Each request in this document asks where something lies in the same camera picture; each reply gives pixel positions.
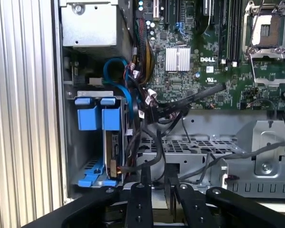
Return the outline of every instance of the mounting hole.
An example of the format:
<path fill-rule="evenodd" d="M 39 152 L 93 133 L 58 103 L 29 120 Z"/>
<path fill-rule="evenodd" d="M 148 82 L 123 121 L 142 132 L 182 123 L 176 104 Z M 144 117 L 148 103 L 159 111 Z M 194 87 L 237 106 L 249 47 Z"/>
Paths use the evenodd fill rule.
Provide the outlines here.
<path fill-rule="evenodd" d="M 135 219 L 136 219 L 137 222 L 141 222 L 142 221 L 142 217 L 141 216 L 137 216 Z"/>

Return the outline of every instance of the motherboard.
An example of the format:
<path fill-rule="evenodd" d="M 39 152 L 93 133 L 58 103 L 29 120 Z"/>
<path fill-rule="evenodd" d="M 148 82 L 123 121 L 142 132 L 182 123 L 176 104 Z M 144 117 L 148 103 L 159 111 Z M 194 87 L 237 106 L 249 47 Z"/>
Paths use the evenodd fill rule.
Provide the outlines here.
<path fill-rule="evenodd" d="M 225 91 L 192 108 L 244 110 L 265 98 L 285 110 L 285 0 L 144 0 L 139 5 L 156 60 L 148 87 L 160 102 L 224 82 Z M 249 108 L 273 107 L 259 101 Z"/>

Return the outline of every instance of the blue plastic tab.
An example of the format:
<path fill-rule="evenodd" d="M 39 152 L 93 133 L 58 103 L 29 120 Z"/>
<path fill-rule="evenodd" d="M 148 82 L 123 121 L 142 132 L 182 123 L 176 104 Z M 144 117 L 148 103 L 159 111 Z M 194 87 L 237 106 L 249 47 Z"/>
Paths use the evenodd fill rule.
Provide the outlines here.
<path fill-rule="evenodd" d="M 91 98 L 89 97 L 77 98 L 75 100 L 75 105 L 89 105 L 89 104 L 91 104 Z"/>
<path fill-rule="evenodd" d="M 117 185 L 117 181 L 116 180 L 104 180 L 103 184 L 104 186 L 115 187 Z"/>
<path fill-rule="evenodd" d="M 103 130 L 119 131 L 120 130 L 120 107 L 117 109 L 102 110 Z"/>
<path fill-rule="evenodd" d="M 115 105 L 115 97 L 108 97 L 108 98 L 103 98 L 100 101 L 101 105 Z"/>
<path fill-rule="evenodd" d="M 99 159 L 98 162 L 91 168 L 85 171 L 85 177 L 78 181 L 79 187 L 89 188 L 94 185 L 97 178 L 104 173 L 103 159 Z"/>
<path fill-rule="evenodd" d="M 78 128 L 80 131 L 95 131 L 101 128 L 100 108 L 78 109 Z"/>

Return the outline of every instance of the dell logo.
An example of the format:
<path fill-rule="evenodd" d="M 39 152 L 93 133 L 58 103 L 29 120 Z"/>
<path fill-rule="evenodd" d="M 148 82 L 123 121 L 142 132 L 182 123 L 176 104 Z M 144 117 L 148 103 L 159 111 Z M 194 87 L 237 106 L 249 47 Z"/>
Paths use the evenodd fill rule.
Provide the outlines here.
<path fill-rule="evenodd" d="M 207 63 L 215 63 L 214 57 L 201 57 L 200 61 Z"/>

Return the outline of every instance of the pcie slot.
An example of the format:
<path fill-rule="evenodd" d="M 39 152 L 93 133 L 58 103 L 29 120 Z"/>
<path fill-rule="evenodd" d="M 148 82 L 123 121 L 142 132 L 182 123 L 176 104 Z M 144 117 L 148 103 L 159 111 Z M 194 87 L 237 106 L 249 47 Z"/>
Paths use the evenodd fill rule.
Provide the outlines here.
<path fill-rule="evenodd" d="M 153 18 L 160 17 L 160 0 L 153 0 Z"/>
<path fill-rule="evenodd" d="M 170 1 L 169 0 L 164 0 L 165 5 L 164 5 L 164 22 L 165 25 L 169 25 L 169 12 L 170 12 Z"/>
<path fill-rule="evenodd" d="M 242 5 L 243 0 L 231 0 L 231 17 L 229 21 L 229 52 L 227 59 L 232 63 L 240 61 L 240 47 L 241 47 L 241 30 L 242 30 Z"/>

